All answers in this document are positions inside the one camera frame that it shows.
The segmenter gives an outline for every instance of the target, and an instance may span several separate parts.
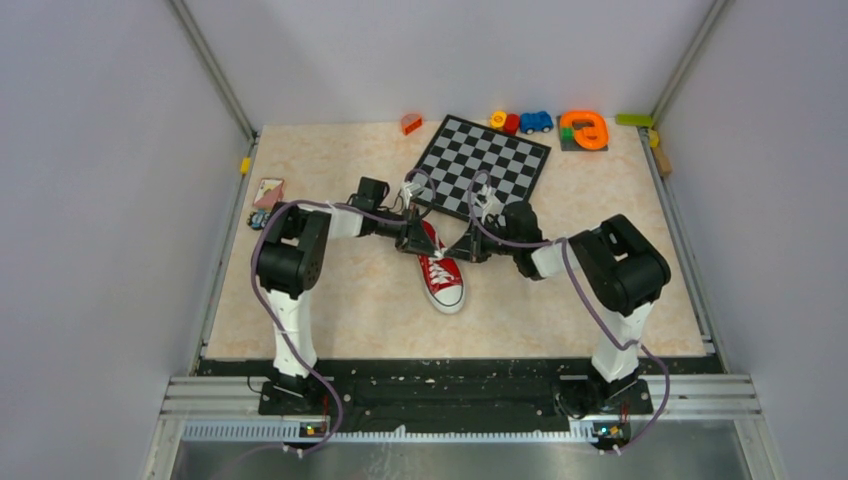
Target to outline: white wall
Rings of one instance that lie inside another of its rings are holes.
[[[661,138],[731,363],[791,478],[844,478],[848,3],[736,2]]]
[[[711,0],[192,0],[255,125],[648,113]]]
[[[0,477],[135,478],[246,146],[165,2],[3,2],[0,49]]]

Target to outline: small toy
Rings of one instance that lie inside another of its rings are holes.
[[[548,133],[554,128],[554,122],[548,112],[525,113],[521,115],[521,133],[527,135],[541,131]]]
[[[521,117],[514,113],[510,113],[506,116],[506,122],[504,123],[504,133],[508,133],[510,135],[515,135],[518,131],[518,128],[521,126]]]
[[[560,129],[560,141],[561,142],[573,142],[574,141],[574,129],[571,127],[565,127]]]
[[[493,113],[491,117],[489,117],[489,126],[494,128],[497,131],[503,130],[503,126],[506,123],[506,112],[502,112],[498,110]]]
[[[550,152],[546,145],[448,115],[415,165],[432,176],[435,195],[428,186],[415,202],[468,221],[467,188],[477,170],[490,172],[504,205],[529,200]],[[427,185],[421,173],[410,181]]]
[[[400,131],[403,132],[404,135],[409,135],[423,124],[424,119],[421,115],[417,113],[410,113],[404,115],[403,118],[400,119]]]
[[[660,147],[654,147],[651,149],[654,152],[654,160],[657,161],[657,170],[660,173],[662,178],[666,178],[671,175],[671,161],[668,159],[668,156],[665,152],[660,149]]]
[[[247,226],[253,230],[262,230],[271,218],[271,210],[257,210],[247,217]]]
[[[586,150],[602,150],[609,144],[607,122],[595,112],[568,112],[560,117],[559,128],[572,129],[574,141]],[[566,134],[567,132],[562,132],[560,139],[565,138]]]
[[[253,199],[256,208],[270,209],[283,198],[286,182],[282,178],[263,178],[259,181],[259,190]]]
[[[628,127],[648,127],[654,126],[654,119],[650,115],[635,115],[632,113],[619,113],[615,116],[615,123],[619,125],[627,125]]]

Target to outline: marble-patterned mat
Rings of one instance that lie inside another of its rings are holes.
[[[360,176],[392,189],[415,165],[439,122],[404,137],[396,123],[267,126],[242,207],[235,244],[206,351],[207,358],[271,358],[271,320],[253,296],[248,261],[258,232],[245,224],[259,181],[286,180],[286,199],[345,201]],[[666,257],[672,281],[645,328],[658,355],[703,355],[701,335],[633,127],[610,122],[607,152],[562,152],[554,132],[534,141],[553,147],[531,198],[548,238],[592,228],[624,213]],[[446,244],[466,225],[428,217]],[[438,313],[425,297],[418,263],[389,239],[332,241],[314,290],[313,341],[324,358],[589,356],[600,332],[567,277],[523,278],[510,258],[463,265],[469,292],[457,315]]]

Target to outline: green object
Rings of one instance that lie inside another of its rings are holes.
[[[619,125],[627,125],[630,127],[648,127],[654,126],[654,119],[650,115],[634,115],[632,113],[619,113],[615,116],[615,123]]]

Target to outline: blue toy car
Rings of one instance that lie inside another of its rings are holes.
[[[259,210],[247,217],[247,225],[253,230],[262,230],[268,224],[269,218],[271,218],[270,210]]]
[[[521,133],[530,135],[541,131],[548,133],[554,128],[554,122],[548,112],[525,113],[521,115]]]

